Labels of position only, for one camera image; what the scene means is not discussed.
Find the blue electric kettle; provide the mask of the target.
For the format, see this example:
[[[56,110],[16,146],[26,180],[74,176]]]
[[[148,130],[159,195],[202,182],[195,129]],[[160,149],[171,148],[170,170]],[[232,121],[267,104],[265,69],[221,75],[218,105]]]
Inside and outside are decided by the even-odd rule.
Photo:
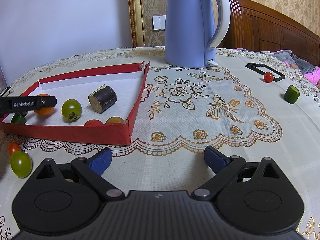
[[[231,20],[229,0],[167,0],[165,61],[176,67],[215,66]]]

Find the orange mandarin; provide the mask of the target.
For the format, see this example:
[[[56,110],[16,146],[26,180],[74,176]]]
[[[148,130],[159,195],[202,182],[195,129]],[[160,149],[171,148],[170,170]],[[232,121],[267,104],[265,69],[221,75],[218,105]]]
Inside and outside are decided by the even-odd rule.
[[[49,94],[45,94],[45,93],[42,93],[42,94],[39,94],[37,96],[50,96]],[[44,107],[44,108],[41,108],[39,110],[34,110],[34,112],[38,115],[42,115],[42,116],[48,116],[48,115],[51,115],[52,112],[54,110],[54,107]]]

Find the black eyeglasses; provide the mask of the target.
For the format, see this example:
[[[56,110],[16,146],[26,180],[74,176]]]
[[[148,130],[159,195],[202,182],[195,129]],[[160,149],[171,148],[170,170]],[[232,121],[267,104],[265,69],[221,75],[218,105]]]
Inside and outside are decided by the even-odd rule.
[[[10,86],[5,87],[1,92],[0,92],[0,97],[7,97],[10,94]]]

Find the green tomato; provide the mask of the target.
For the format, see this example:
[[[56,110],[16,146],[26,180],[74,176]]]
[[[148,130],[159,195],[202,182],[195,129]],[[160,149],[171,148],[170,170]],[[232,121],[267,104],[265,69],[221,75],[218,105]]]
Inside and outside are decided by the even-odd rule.
[[[68,99],[61,107],[61,114],[69,122],[76,121],[82,114],[81,104],[75,99]]]
[[[16,151],[10,157],[10,166],[18,178],[25,178],[31,173],[33,163],[27,153]]]

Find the wooden headboard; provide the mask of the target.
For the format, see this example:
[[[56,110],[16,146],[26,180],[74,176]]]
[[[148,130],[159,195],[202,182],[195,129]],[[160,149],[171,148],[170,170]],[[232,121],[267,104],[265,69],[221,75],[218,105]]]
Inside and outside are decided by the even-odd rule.
[[[251,0],[229,0],[231,21],[222,48],[250,51],[289,49],[319,65],[319,36],[292,18]]]

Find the small brown longan fruit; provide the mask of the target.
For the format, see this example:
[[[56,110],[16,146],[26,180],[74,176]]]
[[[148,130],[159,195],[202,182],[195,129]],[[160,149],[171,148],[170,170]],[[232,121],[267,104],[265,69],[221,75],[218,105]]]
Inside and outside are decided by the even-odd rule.
[[[106,120],[105,124],[122,124],[124,119],[119,116],[113,116]]]

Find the cream embroidered tablecloth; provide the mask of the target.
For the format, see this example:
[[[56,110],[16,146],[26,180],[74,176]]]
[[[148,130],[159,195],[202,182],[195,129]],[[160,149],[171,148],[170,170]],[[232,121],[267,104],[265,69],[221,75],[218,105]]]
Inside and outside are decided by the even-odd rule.
[[[213,177],[206,146],[247,161],[273,158],[301,195],[305,211],[297,231],[319,239],[319,90],[274,57],[218,49],[208,69],[172,67],[163,47],[118,48],[57,60],[10,83],[21,91],[37,79],[76,70],[148,62],[131,145],[112,147],[103,177],[130,190],[194,191]],[[245,67],[263,63],[286,77],[271,83]],[[284,100],[289,85],[300,96]]]

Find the red cherry tomato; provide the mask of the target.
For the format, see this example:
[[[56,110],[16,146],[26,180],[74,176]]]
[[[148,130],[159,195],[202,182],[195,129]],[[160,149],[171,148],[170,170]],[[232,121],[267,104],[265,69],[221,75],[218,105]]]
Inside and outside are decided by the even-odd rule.
[[[84,126],[102,126],[104,123],[100,120],[88,120],[87,122],[85,122]]]
[[[263,78],[266,83],[271,83],[274,80],[274,75],[271,72],[265,72]]]
[[[20,147],[20,145],[16,142],[11,142],[9,145],[8,145],[8,154],[10,156],[12,156],[15,152],[17,151],[21,151],[22,148]]]

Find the green pepper piece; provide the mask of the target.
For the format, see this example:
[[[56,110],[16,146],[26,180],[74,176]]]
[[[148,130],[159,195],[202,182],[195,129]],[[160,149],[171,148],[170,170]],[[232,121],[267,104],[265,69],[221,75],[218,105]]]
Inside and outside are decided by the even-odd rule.
[[[21,113],[15,113],[11,119],[12,124],[25,124],[27,120]]]

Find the green cucumber piece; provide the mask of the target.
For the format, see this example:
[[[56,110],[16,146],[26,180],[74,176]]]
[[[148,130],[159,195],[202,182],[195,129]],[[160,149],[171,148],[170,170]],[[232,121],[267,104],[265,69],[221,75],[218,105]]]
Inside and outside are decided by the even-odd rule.
[[[295,104],[299,96],[299,90],[295,86],[289,85],[287,91],[284,94],[284,100],[290,104]]]

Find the white wall switch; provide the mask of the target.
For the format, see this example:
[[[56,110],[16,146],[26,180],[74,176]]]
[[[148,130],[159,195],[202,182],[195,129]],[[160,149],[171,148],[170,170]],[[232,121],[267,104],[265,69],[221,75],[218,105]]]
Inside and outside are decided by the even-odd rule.
[[[165,15],[155,15],[152,17],[153,30],[165,30]]]

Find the red cherry tomato by frame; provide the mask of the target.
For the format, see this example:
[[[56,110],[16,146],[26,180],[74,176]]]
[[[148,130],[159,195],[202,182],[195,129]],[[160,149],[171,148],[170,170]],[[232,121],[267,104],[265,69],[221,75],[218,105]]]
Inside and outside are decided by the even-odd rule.
[[[263,78],[266,83],[271,83],[274,80],[274,75],[271,72],[265,72]]]

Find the pink and grey bedding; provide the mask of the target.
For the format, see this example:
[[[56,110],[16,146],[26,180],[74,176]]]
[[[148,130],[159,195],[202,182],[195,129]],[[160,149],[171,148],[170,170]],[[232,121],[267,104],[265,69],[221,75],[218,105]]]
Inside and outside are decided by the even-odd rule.
[[[287,66],[298,69],[302,75],[310,81],[313,85],[319,88],[319,66],[314,66],[313,64],[305,61],[295,54],[291,50],[284,49],[278,51],[261,51],[262,54],[273,56],[280,61],[283,61]]]

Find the red shallow cardboard tray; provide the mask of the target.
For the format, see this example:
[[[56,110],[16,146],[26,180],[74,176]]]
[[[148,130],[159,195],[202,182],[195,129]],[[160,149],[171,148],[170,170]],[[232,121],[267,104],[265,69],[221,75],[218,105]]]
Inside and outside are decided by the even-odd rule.
[[[9,134],[87,144],[131,144],[149,63],[77,70],[10,90]]]

